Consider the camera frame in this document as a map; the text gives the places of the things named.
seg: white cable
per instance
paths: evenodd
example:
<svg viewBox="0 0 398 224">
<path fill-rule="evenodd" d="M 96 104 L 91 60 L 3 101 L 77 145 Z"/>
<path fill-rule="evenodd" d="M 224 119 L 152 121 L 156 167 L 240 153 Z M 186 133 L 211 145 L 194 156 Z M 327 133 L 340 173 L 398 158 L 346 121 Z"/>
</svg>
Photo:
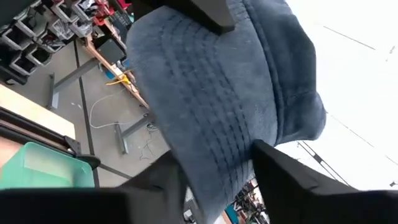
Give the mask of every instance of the white cable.
<svg viewBox="0 0 398 224">
<path fill-rule="evenodd" d="M 109 97 L 112 97 L 112 96 L 114 96 L 114 95 L 117 95 L 117 94 L 123 92 L 124 90 L 126 90 L 126 89 L 123 88 L 123 89 L 120 90 L 119 92 L 110 94 L 110 95 L 108 95 L 108 96 L 104 96 L 104 97 L 102 97 L 101 99 L 97 100 L 97 101 L 93 104 L 93 106 L 92 106 L 91 109 L 90 109 L 90 115 L 89 115 L 89 117 L 88 117 L 88 123 L 90 124 L 90 126 L 91 126 L 92 128 L 99 129 L 99 128 L 104 128 L 104 127 L 107 127 L 107 126 L 110 126 L 110 125 L 115 125 L 115 124 L 134 124 L 134 123 L 137 122 L 137 121 L 132 121 L 132 122 L 126 122 L 126 123 L 110 123 L 110 124 L 104 124 L 104 125 L 101 125 L 101 126 L 94 126 L 94 125 L 91 123 L 91 117 L 92 117 L 92 114 L 93 114 L 94 106 L 95 106 L 97 103 L 99 103 L 100 101 L 105 100 L 105 99 L 107 99 L 107 98 L 109 98 Z"/>
</svg>

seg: teal storage box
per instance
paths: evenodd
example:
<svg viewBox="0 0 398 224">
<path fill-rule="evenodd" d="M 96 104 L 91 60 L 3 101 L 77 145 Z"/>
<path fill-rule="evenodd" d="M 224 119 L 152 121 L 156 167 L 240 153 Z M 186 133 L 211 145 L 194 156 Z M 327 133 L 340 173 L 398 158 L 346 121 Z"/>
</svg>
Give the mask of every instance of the teal storage box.
<svg viewBox="0 0 398 224">
<path fill-rule="evenodd" d="M 88 163 L 28 142 L 3 167 L 0 188 L 94 187 Z"/>
</svg>

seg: wooden board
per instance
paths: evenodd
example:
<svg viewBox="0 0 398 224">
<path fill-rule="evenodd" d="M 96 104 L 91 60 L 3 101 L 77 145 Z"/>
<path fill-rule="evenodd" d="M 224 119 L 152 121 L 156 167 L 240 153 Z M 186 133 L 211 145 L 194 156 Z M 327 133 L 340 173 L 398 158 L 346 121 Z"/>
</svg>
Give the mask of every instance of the wooden board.
<svg viewBox="0 0 398 224">
<path fill-rule="evenodd" d="M 2 84 L 0 84 L 0 107 L 19 114 L 61 135 L 75 139 L 75 126 L 71 122 L 6 88 Z M 0 136 L 0 173 L 1 167 L 21 147 L 21 144 Z"/>
<path fill-rule="evenodd" d="M 75 139 L 75 125 L 0 84 L 0 106 L 56 133 Z"/>
<path fill-rule="evenodd" d="M 21 144 L 0 136 L 0 173 L 1 167 L 22 147 Z"/>
<path fill-rule="evenodd" d="M 104 57 L 102 57 L 102 55 L 100 53 L 97 52 L 97 50 L 95 49 L 95 47 L 92 43 L 92 40 L 93 39 L 91 38 L 91 36 L 88 36 L 86 38 L 86 46 L 85 47 L 86 47 L 87 51 L 89 51 L 90 54 L 92 54 L 94 57 L 96 57 L 110 72 L 113 73 L 113 75 L 118 80 L 120 80 L 123 72 L 116 65 L 111 65 Z M 134 79 L 134 76 L 132 75 L 131 72 L 126 72 L 126 75 L 129 76 L 130 78 Z M 149 109 L 149 105 L 141 97 L 138 89 L 133 84 L 128 85 L 124 82 L 122 82 L 122 84 L 124 85 L 124 87 L 127 88 L 129 93 L 131 93 L 143 106 L 145 106 L 147 109 Z"/>
</svg>

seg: gray floor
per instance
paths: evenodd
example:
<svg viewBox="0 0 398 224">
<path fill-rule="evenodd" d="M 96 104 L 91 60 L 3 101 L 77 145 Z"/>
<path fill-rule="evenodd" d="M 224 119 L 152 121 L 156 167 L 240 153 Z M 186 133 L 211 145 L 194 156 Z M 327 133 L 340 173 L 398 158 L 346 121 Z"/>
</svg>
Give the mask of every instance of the gray floor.
<svg viewBox="0 0 398 224">
<path fill-rule="evenodd" d="M 79 46 L 80 65 L 91 56 Z M 28 99 L 45 106 L 49 98 L 49 74 L 55 74 L 55 81 L 60 80 L 76 69 L 73 43 L 64 47 L 53 55 L 49 65 L 39 68 L 26 85 L 14 85 L 10 88 L 24 95 Z M 122 125 L 122 130 L 142 118 L 145 111 L 138 102 L 127 92 L 121 90 L 121 85 L 106 86 L 110 80 L 97 68 L 91 69 L 83 76 L 86 95 L 86 104 L 90 112 L 93 104 L 105 96 L 117 93 L 98 102 L 93 108 L 91 123 L 93 126 L 104 124 L 128 123 Z M 53 111 L 75 125 L 76 139 L 81 142 L 83 153 L 89 154 L 85 119 L 80 96 L 79 82 L 76 81 L 62 90 L 58 108 Z M 92 139 L 96 156 L 102 163 L 119 170 L 127 175 L 134 176 L 154 162 L 167 150 L 160 131 L 149 133 L 146 127 L 141 128 L 127 139 L 129 154 L 122 155 L 116 141 L 114 125 L 103 128 L 91 128 Z M 119 185 L 126 179 L 99 168 L 99 182 L 101 186 L 111 187 Z"/>
</svg>

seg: wire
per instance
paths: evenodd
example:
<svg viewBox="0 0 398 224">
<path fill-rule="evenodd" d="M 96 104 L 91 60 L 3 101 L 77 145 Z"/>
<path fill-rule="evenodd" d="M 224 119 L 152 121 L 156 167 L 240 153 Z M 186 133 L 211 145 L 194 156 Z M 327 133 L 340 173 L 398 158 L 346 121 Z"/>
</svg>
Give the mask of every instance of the wire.
<svg viewBox="0 0 398 224">
<path fill-rule="evenodd" d="M 142 150 L 141 150 L 141 156 L 139 157 L 139 160 L 140 160 L 140 161 L 143 160 L 143 159 L 150 159 L 150 158 L 148 158 L 148 157 L 144 157 L 144 150 L 145 150 L 145 148 L 148 148 L 149 152 L 150 152 L 153 156 L 155 156 L 155 154 L 152 152 L 152 150 L 151 150 L 150 147 L 149 147 L 149 143 L 152 142 L 152 133 L 155 133 L 155 132 L 157 132 L 158 130 L 159 130 L 159 129 L 158 129 L 157 126 L 155 126 L 155 123 L 151 122 L 151 123 L 147 124 L 147 131 L 148 131 L 148 133 L 149 133 L 150 138 L 146 141 L 145 146 L 144 146 L 144 147 L 142 148 Z"/>
<path fill-rule="evenodd" d="M 88 123 L 90 124 L 90 127 L 95 128 L 95 129 L 99 129 L 99 128 L 104 128 L 104 127 L 107 127 L 107 126 L 112 126 L 112 125 L 115 125 L 115 124 L 123 125 L 123 124 L 134 124 L 134 123 L 137 122 L 137 121 L 131 121 L 131 122 L 126 122 L 126 123 L 110 123 L 110 124 L 104 124 L 104 125 L 100 125 L 100 126 L 94 126 L 93 123 L 91 122 L 91 119 L 92 119 L 92 117 L 93 117 L 93 116 L 92 116 L 92 115 L 93 115 L 93 109 L 94 109 L 94 107 L 95 107 L 95 105 L 96 105 L 97 103 L 99 103 L 100 101 L 103 101 L 103 100 L 105 100 L 105 99 L 107 99 L 107 98 L 109 98 L 109 97 L 112 97 L 112 96 L 114 96 L 114 95 L 117 95 L 117 94 L 123 92 L 124 90 L 126 90 L 126 89 L 123 88 L 122 90 L 120 90 L 120 91 L 118 91 L 118 92 L 116 92 L 116 93 L 110 94 L 110 95 L 108 95 L 108 96 L 104 96 L 104 97 L 102 97 L 101 99 L 97 100 L 97 101 L 93 104 L 93 106 L 92 106 L 91 109 L 90 109 L 90 114 L 89 114 L 89 117 L 88 117 Z"/>
</svg>

